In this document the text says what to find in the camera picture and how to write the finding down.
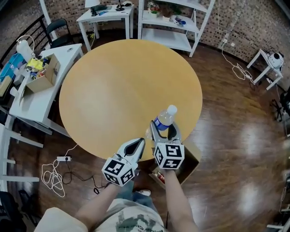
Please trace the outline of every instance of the white side table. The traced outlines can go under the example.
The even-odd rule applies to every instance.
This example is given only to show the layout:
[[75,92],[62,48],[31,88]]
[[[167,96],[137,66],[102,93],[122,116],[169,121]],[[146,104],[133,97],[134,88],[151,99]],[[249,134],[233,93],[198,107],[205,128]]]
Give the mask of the white side table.
[[83,40],[85,41],[87,51],[91,50],[90,43],[87,39],[87,33],[83,26],[84,22],[93,23],[95,36],[96,38],[100,38],[98,29],[97,29],[97,22],[104,22],[104,21],[115,21],[125,19],[125,27],[126,27],[126,39],[133,38],[133,16],[134,16],[134,5],[129,7],[124,7],[124,11],[116,11],[117,5],[113,5],[107,13],[102,15],[92,16],[91,10],[85,12],[81,17],[77,19],[78,25],[81,29]]
[[274,72],[278,75],[278,78],[275,80],[275,81],[273,81],[272,83],[271,83],[271,85],[269,85],[267,88],[266,88],[266,90],[269,90],[269,89],[271,89],[274,85],[276,85],[276,83],[278,82],[278,81],[280,81],[282,78],[283,78],[283,75],[282,75],[282,73],[280,72],[280,70],[278,70],[278,69],[275,69],[272,65],[271,65],[271,63],[269,62],[269,54],[266,54],[262,49],[260,49],[259,51],[258,51],[258,53],[256,54],[256,56],[251,60],[251,62],[248,64],[248,66],[247,66],[247,68],[249,68],[257,59],[258,59],[258,57],[260,56],[260,55],[262,55],[262,57],[266,60],[266,62],[267,62],[267,64],[268,64],[268,67],[266,67],[265,68],[265,70],[254,80],[254,84],[256,84],[270,69],[273,69],[274,70]]

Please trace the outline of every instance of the printed shirt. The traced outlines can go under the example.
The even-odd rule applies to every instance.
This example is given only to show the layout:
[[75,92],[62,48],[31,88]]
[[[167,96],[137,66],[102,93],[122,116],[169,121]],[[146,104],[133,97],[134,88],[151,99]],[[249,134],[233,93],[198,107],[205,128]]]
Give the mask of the printed shirt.
[[[87,227],[58,208],[48,209],[34,232],[88,232]],[[94,232],[165,232],[153,209],[125,199],[115,199]]]

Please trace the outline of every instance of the yellow object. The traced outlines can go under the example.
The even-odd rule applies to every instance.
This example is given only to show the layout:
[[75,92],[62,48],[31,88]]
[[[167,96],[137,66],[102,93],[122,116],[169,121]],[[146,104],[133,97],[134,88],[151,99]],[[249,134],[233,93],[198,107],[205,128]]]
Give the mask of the yellow object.
[[9,76],[6,76],[2,83],[0,84],[0,97],[2,97],[8,88],[9,84],[11,83],[11,78]]
[[[169,105],[185,140],[199,119],[203,96],[189,63],[146,40],[104,44],[79,59],[63,81],[59,110],[71,138],[107,159],[131,139],[145,137],[150,121]],[[141,160],[153,159],[146,139]]]
[[43,61],[42,60],[36,60],[36,59],[31,59],[28,63],[27,63],[27,67],[32,67],[35,68],[37,70],[42,70],[43,69]]

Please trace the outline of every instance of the bottle cap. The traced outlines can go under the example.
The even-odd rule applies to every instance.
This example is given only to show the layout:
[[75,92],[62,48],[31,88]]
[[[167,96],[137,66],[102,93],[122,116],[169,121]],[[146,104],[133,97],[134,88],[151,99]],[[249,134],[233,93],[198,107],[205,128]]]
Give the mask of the bottle cap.
[[175,105],[170,105],[167,108],[167,113],[169,113],[170,115],[174,115],[174,114],[176,114],[176,112],[177,112],[177,108]]

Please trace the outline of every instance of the person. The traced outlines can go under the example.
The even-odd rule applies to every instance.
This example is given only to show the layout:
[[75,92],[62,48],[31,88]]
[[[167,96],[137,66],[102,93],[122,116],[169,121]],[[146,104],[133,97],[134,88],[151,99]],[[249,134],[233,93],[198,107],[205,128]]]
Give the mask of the person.
[[[197,232],[192,210],[173,170],[163,170],[166,202],[176,232]],[[74,217],[48,209],[34,232],[165,232],[149,197],[149,190],[133,192],[133,181],[123,187],[109,184],[82,206]]]

